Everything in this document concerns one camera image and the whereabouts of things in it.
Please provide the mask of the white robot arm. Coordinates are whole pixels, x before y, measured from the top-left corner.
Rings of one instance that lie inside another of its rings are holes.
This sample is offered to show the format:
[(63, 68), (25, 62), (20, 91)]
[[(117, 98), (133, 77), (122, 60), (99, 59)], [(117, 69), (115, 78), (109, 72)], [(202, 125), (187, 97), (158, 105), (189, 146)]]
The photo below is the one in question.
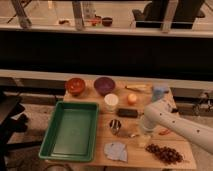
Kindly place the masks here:
[(139, 119), (139, 129), (143, 134), (151, 133), (157, 125), (177, 133), (213, 155), (213, 128), (173, 114), (167, 100), (146, 105), (144, 115)]

